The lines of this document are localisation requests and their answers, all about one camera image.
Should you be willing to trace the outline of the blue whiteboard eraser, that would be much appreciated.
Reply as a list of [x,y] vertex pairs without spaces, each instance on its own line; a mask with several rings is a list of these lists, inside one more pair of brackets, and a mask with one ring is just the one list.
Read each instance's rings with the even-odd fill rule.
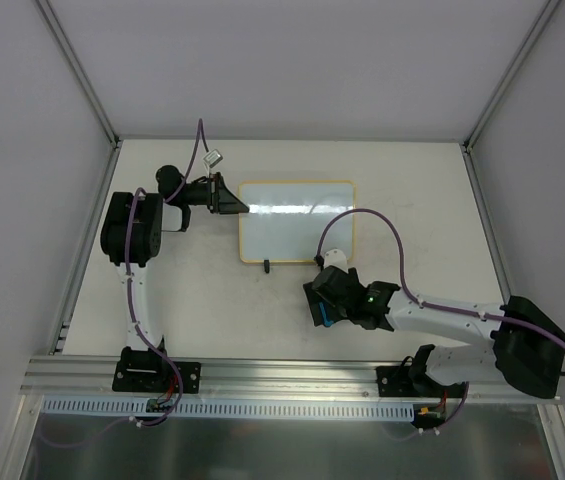
[[315,327],[329,328],[334,324],[330,316],[330,306],[323,301],[312,302],[310,312]]

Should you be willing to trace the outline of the yellow framed whiteboard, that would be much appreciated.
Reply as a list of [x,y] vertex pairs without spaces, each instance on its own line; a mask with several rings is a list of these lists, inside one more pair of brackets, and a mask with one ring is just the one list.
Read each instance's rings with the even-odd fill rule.
[[318,243],[338,248],[348,258],[355,245],[355,218],[336,216],[356,207],[349,180],[250,181],[238,187],[249,212],[239,216],[239,256],[247,264],[311,263]]

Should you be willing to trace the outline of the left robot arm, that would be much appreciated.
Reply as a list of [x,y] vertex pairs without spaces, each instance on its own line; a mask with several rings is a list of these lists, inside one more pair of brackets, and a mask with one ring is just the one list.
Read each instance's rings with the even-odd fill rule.
[[100,233],[101,250],[115,265],[127,302],[127,342],[121,365],[150,390],[165,387],[173,372],[166,359],[163,328],[149,312],[147,280],[150,261],[161,249],[164,208],[174,207],[181,213],[178,232],[188,229],[193,206],[219,215],[249,212],[219,172],[189,182],[176,167],[165,165],[156,172],[156,181],[156,193],[143,189],[113,193]]

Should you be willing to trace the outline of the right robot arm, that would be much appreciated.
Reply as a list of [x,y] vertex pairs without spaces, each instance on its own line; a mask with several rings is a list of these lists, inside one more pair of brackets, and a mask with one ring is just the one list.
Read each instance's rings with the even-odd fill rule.
[[505,381],[540,399],[557,393],[565,332],[525,297],[512,296],[503,305],[444,305],[393,283],[363,285],[355,269],[336,266],[324,268],[303,290],[317,326],[349,321],[365,330],[412,331],[457,341],[455,347],[427,344],[416,352],[409,381],[423,396],[476,381]]

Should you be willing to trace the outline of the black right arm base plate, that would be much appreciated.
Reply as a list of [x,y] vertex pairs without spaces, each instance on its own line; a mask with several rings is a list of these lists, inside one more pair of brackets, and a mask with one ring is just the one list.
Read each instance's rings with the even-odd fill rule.
[[379,366],[375,369],[378,395],[405,398],[461,398],[467,383],[443,386],[427,376],[426,361],[434,350],[432,344],[421,346],[414,357],[405,357],[399,366]]

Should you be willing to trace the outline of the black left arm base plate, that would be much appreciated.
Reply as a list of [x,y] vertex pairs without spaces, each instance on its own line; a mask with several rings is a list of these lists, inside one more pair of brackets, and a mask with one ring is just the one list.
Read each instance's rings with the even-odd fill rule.
[[112,390],[122,393],[196,394],[199,391],[199,362],[175,361],[182,383],[172,367],[152,350],[122,349],[116,364]]

